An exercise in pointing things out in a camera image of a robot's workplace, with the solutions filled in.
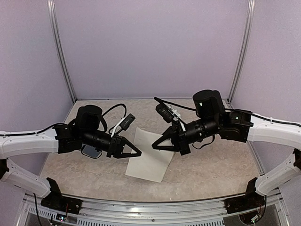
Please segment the beige lined letter paper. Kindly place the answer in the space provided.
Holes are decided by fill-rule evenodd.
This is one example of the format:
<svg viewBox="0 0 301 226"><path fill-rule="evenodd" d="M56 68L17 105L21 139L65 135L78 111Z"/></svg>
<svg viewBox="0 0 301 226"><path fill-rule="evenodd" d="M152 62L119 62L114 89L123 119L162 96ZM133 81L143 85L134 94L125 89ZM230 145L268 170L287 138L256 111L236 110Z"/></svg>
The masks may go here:
<svg viewBox="0 0 301 226"><path fill-rule="evenodd" d="M134 178L162 182L174 152L156 150L152 144L162 135L136 128L134 145L142 152L141 156L130 158L125 174Z"/></svg>

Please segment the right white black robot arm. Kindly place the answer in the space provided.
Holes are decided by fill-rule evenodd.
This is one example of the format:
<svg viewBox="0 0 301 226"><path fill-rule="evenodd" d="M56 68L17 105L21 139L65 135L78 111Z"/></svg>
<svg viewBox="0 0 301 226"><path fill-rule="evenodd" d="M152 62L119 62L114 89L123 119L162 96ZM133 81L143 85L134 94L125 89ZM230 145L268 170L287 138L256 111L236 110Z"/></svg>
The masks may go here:
<svg viewBox="0 0 301 226"><path fill-rule="evenodd" d="M300 123L275 120L246 110L226 109L217 90L199 91L192 99L195 104L193 111L199 119L185 123L173 108L175 103L155 98L158 102L157 113L171 126L152 144L153 149L186 155L191 152L190 145L216 135L229 141L267 142L294 148L283 163L267 174L249 181L246 194L240 199L240 204L245 209L252 208L259 201L259 195L266 196L273 189L300 175Z"/></svg>

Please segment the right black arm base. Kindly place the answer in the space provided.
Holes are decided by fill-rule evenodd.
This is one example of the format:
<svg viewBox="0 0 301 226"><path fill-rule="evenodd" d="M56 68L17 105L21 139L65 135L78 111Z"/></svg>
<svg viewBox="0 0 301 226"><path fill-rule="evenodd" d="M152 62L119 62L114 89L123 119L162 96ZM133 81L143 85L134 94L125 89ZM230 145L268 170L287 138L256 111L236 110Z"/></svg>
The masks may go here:
<svg viewBox="0 0 301 226"><path fill-rule="evenodd" d="M249 209L265 205L265 196L256 193L255 182L258 178L251 179L242 196L228 198L224 200L224 205L228 214L242 212Z"/></svg>

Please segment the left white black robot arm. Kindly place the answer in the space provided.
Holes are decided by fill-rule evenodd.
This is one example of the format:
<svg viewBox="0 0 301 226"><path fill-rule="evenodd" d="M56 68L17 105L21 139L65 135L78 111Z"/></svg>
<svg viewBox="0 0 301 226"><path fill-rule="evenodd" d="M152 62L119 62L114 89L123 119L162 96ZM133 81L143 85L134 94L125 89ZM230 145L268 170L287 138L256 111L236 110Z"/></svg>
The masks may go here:
<svg viewBox="0 0 301 226"><path fill-rule="evenodd" d="M116 159L141 156L142 152L129 140L118 134L107 133L102 109L86 105L78 109L69 124L56 123L43 130L0 134L0 180L47 199L55 209L62 209L66 199L58 184L51 178L41 178L16 165L11 157L34 153L70 153L92 147L105 151Z"/></svg>

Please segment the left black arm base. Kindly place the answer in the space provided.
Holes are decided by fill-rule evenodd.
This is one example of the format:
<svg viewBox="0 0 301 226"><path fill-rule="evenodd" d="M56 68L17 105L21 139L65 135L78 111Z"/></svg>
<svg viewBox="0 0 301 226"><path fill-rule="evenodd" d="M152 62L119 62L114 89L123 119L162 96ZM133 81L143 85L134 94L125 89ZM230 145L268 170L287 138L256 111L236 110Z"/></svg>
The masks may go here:
<svg viewBox="0 0 301 226"><path fill-rule="evenodd" d="M79 214L82 200L63 196L57 182L51 178L46 178L50 185L50 193L41 200L41 205L50 209L65 213Z"/></svg>

